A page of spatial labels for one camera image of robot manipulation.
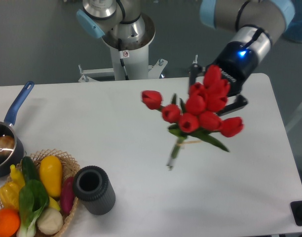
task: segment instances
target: woven basket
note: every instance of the woven basket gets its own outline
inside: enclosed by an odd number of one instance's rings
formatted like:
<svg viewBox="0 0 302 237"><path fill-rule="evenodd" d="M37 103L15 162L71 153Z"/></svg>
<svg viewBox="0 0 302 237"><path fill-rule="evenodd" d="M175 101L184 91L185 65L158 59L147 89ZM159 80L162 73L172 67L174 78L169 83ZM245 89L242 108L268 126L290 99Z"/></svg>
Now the woven basket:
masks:
<svg viewBox="0 0 302 237"><path fill-rule="evenodd" d="M57 158L60 159L61 164L62 164L62 168L63 168L63 175L62 175L62 183L69 177L71 176L75 176L76 173L80 170L80 166L77 163L77 161L71 156L69 155L67 152L63 152L63 151L58 151L56 149L54 150L42 150L41 152L36 152L34 154L31 154L30 157L33 160L37 170L39 170L40 167L40 161L47 157L47 156L56 156ZM16 168L18 170L21 170L21 164L17 164ZM7 182L12 181L11 177L9 176L7 178ZM54 235L54 237L60 237L64 231L67 229L69 223L71 222L74 213L76 211L76 207L78 204L78 198L74 199L74 203L73 203L73 207L72 210L70 212L69 215L64 214L63 212L61 212L62 217L63 217L63 227L61 228L61 230ZM0 200L0 210L4 208L1 200ZM43 233L41 233L39 230L37 230L37 233L35 234L35 237L49 237Z"/></svg>

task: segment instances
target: blue pan handle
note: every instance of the blue pan handle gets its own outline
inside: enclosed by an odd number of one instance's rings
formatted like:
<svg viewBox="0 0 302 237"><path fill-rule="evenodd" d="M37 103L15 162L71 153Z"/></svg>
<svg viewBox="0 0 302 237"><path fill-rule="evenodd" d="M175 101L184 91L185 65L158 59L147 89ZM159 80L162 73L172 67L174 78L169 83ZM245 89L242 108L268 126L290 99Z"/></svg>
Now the blue pan handle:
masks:
<svg viewBox="0 0 302 237"><path fill-rule="evenodd" d="M5 116L4 122L7 123L8 125L14 125L16 121L16 116L19 108L31 92L31 90L34 87L34 83L32 81L27 82L24 85L24 88L19 92L18 96L14 100L13 104L11 107L9 107L7 114Z"/></svg>

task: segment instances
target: green stem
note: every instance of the green stem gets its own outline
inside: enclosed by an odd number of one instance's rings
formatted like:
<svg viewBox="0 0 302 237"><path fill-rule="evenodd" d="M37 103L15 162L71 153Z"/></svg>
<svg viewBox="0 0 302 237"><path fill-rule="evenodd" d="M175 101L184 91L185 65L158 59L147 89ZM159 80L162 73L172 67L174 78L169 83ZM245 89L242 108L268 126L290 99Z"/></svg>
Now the green stem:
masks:
<svg viewBox="0 0 302 237"><path fill-rule="evenodd" d="M166 166L168 166L169 170L173 169L174 163L175 163L175 159L177 158L181 145L183 144L183 142L185 141L185 137L179 137L173 147L173 150L171 152L171 156L169 158L169 161L167 163Z"/></svg>
<svg viewBox="0 0 302 237"><path fill-rule="evenodd" d="M158 108L157 110L160 111L160 112L162 112L163 108L164 108L164 106L161 105L160 108Z"/></svg>

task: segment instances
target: yellow squash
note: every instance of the yellow squash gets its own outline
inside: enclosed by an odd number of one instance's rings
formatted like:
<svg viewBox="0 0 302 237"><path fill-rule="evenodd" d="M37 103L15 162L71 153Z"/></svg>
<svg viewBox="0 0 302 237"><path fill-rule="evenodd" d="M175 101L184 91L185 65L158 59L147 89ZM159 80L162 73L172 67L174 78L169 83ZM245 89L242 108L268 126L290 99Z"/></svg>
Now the yellow squash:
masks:
<svg viewBox="0 0 302 237"><path fill-rule="evenodd" d="M62 184L62 164L55 156L47 156L40 162L40 180L52 198L59 198Z"/></svg>
<svg viewBox="0 0 302 237"><path fill-rule="evenodd" d="M19 191L21 188L14 182L8 182L0 187L0 200L5 208L19 210Z"/></svg>

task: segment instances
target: gray floor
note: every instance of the gray floor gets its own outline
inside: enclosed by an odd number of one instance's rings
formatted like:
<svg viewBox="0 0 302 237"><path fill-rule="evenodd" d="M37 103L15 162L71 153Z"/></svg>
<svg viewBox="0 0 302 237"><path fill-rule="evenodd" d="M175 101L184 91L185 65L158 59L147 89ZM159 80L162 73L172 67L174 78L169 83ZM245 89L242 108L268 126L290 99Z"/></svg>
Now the gray floor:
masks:
<svg viewBox="0 0 302 237"><path fill-rule="evenodd" d="M141 2L142 11L156 26L150 64L159 58L168 60L167 77L186 77L195 54L199 64L211 63L233 36L200 23L200 0ZM80 7L81 2L64 4L63 0L0 0L0 86L28 80L77 82L78 64L83 69L111 68L107 47L78 25L75 14ZM280 39L255 72L270 77L286 123L302 101L302 44ZM302 121L289 139L302 170Z"/></svg>

